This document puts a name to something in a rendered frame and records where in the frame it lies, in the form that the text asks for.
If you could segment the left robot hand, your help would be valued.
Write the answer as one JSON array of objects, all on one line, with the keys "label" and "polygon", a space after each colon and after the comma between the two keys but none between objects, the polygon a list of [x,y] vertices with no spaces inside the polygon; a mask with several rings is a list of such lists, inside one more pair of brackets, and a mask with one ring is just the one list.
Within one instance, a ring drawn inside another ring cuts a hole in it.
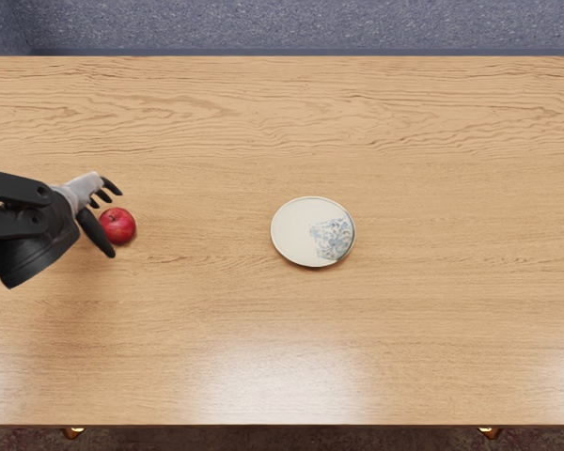
[{"label": "left robot hand", "polygon": [[103,202],[113,202],[106,190],[113,195],[122,196],[122,191],[117,185],[97,172],[90,172],[72,179],[64,185],[51,185],[51,188],[67,200],[73,219],[88,239],[107,257],[114,258],[116,251],[108,240],[99,220],[89,208],[95,210],[100,207],[94,199],[95,196]]}]

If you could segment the white plate with blue pattern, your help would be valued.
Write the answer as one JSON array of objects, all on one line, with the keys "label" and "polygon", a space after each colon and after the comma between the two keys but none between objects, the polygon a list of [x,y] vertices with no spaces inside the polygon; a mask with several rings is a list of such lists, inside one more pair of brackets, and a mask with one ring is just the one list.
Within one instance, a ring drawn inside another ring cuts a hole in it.
[{"label": "white plate with blue pattern", "polygon": [[352,250],[356,226],[349,212],[322,196],[297,197],[274,214],[270,236],[286,260],[307,268],[337,264]]}]

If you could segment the red apple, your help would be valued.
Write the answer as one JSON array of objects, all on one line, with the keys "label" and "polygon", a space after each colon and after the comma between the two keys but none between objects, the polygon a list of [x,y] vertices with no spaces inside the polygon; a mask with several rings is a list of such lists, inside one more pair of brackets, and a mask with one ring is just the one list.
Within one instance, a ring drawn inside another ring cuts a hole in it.
[{"label": "red apple", "polygon": [[105,210],[99,216],[99,224],[108,241],[114,245],[128,244],[136,235],[135,219],[123,208],[115,207]]}]

